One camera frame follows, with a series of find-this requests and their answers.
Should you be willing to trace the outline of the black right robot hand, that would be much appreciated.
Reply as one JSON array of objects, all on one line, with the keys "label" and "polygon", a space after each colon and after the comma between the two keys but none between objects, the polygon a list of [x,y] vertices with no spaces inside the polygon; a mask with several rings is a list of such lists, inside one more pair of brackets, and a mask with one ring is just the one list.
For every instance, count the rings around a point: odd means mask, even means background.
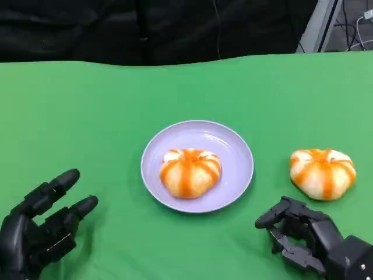
[{"label": "black right robot hand", "polygon": [[343,241],[332,219],[313,211],[301,201],[282,196],[280,201],[255,221],[272,240],[272,253],[301,270],[326,276],[328,253]]}]

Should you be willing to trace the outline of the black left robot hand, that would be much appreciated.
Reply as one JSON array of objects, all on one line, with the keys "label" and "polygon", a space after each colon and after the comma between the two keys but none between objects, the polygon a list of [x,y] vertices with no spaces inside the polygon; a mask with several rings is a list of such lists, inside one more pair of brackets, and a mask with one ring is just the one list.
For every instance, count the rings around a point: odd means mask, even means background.
[{"label": "black left robot hand", "polygon": [[79,180],[70,169],[43,182],[5,216],[1,225],[1,279],[38,279],[50,263],[58,262],[76,247],[80,222],[97,206],[90,195],[63,207],[38,225],[34,217],[47,212]]}]

